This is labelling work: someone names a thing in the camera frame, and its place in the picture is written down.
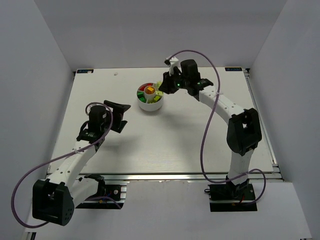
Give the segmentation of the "pale green lego brick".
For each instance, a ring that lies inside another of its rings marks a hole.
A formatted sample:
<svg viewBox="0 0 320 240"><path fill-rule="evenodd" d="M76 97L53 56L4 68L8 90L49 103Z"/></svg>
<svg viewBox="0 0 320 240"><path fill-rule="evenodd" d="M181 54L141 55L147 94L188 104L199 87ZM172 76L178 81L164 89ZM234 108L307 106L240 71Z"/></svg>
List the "pale green lego brick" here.
<svg viewBox="0 0 320 240"><path fill-rule="evenodd" d="M164 93L162 91L156 91L156 95L160 95L160 96L163 96Z"/></svg>

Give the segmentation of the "green long lego brick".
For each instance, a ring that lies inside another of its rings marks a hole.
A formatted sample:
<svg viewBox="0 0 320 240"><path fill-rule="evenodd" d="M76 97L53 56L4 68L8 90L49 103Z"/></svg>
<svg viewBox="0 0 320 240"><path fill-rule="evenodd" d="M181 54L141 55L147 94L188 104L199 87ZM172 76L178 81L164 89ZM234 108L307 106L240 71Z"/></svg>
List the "green long lego brick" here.
<svg viewBox="0 0 320 240"><path fill-rule="evenodd" d="M147 99L145 98L144 92L137 92L137 98L142 103L146 103L147 102Z"/></svg>

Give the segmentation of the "light green lego brick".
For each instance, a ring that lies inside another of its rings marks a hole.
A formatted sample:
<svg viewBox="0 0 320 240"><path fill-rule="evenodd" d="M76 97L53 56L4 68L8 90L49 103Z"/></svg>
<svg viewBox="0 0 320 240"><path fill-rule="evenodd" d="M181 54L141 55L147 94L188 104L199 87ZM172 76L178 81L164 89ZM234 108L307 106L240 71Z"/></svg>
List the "light green lego brick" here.
<svg viewBox="0 0 320 240"><path fill-rule="evenodd" d="M162 81L158 81L158 82L156 83L156 87L159 88L159 87L162 85L162 83L163 83Z"/></svg>

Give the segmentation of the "red lego brick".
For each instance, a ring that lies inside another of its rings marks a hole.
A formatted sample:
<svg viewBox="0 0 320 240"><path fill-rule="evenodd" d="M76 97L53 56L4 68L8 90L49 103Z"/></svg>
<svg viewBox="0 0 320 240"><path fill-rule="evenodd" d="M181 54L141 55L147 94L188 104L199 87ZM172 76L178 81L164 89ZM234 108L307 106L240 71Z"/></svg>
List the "red lego brick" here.
<svg viewBox="0 0 320 240"><path fill-rule="evenodd" d="M142 85L142 86L140 86L140 87L139 87L139 89L138 89L138 90L143 92L143 91L144 91L144 89L145 89L145 87L146 87L146 85Z"/></svg>

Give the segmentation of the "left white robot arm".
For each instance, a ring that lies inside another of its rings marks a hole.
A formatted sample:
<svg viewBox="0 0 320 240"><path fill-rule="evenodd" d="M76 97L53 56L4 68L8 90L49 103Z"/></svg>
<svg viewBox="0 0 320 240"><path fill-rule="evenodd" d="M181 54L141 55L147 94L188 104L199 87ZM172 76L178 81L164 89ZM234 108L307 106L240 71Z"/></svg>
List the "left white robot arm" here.
<svg viewBox="0 0 320 240"><path fill-rule="evenodd" d="M79 129L71 155L44 180L37 180L32 188L32 217L48 223L65 226L76 207L85 201L113 202L114 190L102 175L79 174L87 162L98 152L110 131L121 133L127 121L124 113L128 104L105 100L85 107L88 120Z"/></svg>

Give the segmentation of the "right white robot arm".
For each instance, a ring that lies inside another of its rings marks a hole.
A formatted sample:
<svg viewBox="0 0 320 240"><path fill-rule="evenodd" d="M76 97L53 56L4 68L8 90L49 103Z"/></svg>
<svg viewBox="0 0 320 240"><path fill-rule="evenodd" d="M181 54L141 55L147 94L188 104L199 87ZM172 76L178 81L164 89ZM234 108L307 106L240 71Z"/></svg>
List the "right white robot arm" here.
<svg viewBox="0 0 320 240"><path fill-rule="evenodd" d="M259 114L254 108L245 109L228 99L214 84L201 78L193 59L180 62L176 57L166 59L169 70L163 74L159 90L174 94L184 89L200 103L211 108L227 124L226 142L231 150L231 162L223 184L226 191L236 196L249 184L249 165L254 150L262 140Z"/></svg>

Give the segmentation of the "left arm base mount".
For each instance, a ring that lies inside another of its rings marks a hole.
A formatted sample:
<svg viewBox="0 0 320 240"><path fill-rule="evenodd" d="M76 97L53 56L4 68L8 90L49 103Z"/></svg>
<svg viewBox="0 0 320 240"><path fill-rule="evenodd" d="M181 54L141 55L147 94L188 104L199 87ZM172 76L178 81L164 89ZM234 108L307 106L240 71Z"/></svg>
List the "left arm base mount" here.
<svg viewBox="0 0 320 240"><path fill-rule="evenodd" d="M96 190L78 204L76 209L119 210L123 207L125 185L106 181L99 174L87 174L77 180L79 184L85 181L94 184L93 187L96 186Z"/></svg>

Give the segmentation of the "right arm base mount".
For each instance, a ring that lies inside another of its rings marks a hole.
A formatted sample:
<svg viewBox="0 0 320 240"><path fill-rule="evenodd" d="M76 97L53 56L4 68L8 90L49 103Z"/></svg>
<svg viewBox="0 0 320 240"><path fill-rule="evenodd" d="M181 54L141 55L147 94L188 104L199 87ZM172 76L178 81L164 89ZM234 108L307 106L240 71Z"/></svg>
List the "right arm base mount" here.
<svg viewBox="0 0 320 240"><path fill-rule="evenodd" d="M209 206L212 213L257 212L257 204L253 185L232 196L225 184L210 184L204 190L209 196Z"/></svg>

